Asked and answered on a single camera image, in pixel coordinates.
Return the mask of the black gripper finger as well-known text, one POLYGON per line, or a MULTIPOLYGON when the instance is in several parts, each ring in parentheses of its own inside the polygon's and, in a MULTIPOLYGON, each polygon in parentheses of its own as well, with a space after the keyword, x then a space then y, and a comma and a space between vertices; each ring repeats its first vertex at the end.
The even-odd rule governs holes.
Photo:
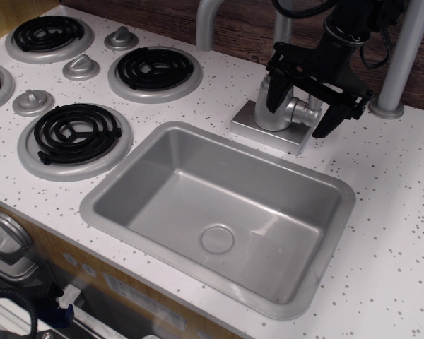
POLYGON ((281 106, 288 92, 293 88, 293 84, 287 76, 280 72, 274 71, 269 74, 269 89, 267 92, 266 106, 270 113, 274 114, 281 106))
POLYGON ((326 138, 337 126, 343 122, 350 111, 351 110, 344 105, 331 105, 312 133, 312 137, 326 138))

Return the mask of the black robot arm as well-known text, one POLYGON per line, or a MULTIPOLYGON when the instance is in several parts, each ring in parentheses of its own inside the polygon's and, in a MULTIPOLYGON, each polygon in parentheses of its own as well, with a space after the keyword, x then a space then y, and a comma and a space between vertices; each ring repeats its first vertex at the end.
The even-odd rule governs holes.
POLYGON ((374 32, 382 36, 387 54, 392 44, 387 28, 399 22, 406 10, 404 1, 326 1, 301 11, 290 10, 274 1, 279 14, 289 19, 316 16, 331 9, 324 20, 324 34, 314 49, 276 42, 266 67, 269 85, 265 108, 270 115, 283 112, 288 94, 298 87, 328 104, 313 137, 328 136, 345 119, 359 119, 373 91, 357 77, 350 65, 355 50, 364 57, 364 46, 374 32))

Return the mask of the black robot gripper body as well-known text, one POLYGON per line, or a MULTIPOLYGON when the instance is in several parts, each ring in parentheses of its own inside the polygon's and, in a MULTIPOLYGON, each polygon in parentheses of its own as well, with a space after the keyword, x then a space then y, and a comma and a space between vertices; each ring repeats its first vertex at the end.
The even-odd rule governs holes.
POLYGON ((368 31, 353 36, 344 24, 326 17, 324 34, 314 49, 277 42, 266 69, 284 73, 293 85, 331 105, 344 105, 351 111, 346 119, 358 119, 372 98, 373 91, 356 76, 350 60, 354 51, 370 37, 368 31))

